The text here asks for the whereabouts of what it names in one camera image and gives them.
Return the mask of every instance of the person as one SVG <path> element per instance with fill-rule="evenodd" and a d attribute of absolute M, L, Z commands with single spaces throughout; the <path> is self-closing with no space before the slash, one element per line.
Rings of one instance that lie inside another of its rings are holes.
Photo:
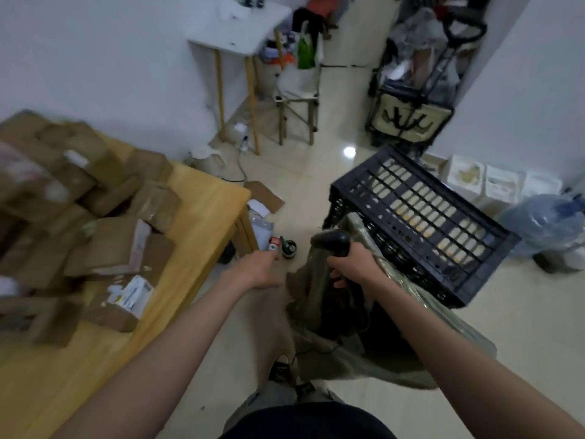
<path fill-rule="evenodd" d="M 278 286 L 274 252 L 254 252 L 223 272 L 215 286 L 114 375 L 59 428 L 54 438 L 154 438 L 228 317 L 249 290 Z M 476 438 L 585 438 L 585 428 L 499 362 L 485 355 L 402 291 L 360 243 L 328 258 L 334 287 L 343 277 L 387 311 Z M 365 411 L 311 384 L 296 391 L 281 356 L 268 382 L 227 421 L 223 438 L 395 436 Z"/>

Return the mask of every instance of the black container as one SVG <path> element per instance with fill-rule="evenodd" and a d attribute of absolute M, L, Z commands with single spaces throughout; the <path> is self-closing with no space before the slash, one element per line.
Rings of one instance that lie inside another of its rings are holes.
<path fill-rule="evenodd" d="M 323 228 L 362 218 L 384 257 L 449 308 L 466 306 L 520 237 L 387 145 L 331 185 Z"/>

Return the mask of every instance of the person's left hand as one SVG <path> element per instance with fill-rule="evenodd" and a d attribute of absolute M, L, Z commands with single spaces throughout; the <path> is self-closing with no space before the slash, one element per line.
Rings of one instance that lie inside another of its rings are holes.
<path fill-rule="evenodd" d="M 278 259 L 277 251 L 254 251 L 238 260 L 225 274 L 245 287 L 245 291 L 277 287 L 282 285 L 282 280 L 272 275 L 270 268 Z"/>

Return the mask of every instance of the black shirt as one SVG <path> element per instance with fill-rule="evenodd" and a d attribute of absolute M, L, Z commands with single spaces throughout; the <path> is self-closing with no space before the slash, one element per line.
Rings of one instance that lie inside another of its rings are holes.
<path fill-rule="evenodd" d="M 245 416 L 222 439 L 396 439 L 370 413 L 340 402 L 266 408 Z"/>

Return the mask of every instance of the person's left arm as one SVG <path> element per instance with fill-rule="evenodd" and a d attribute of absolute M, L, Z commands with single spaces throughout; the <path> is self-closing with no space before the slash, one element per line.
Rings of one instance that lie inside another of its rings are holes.
<path fill-rule="evenodd" d="M 201 299 L 89 398 L 53 438 L 154 438 L 165 426 L 216 334 L 253 288 L 278 286 L 278 255 L 256 251 L 223 272 Z"/>

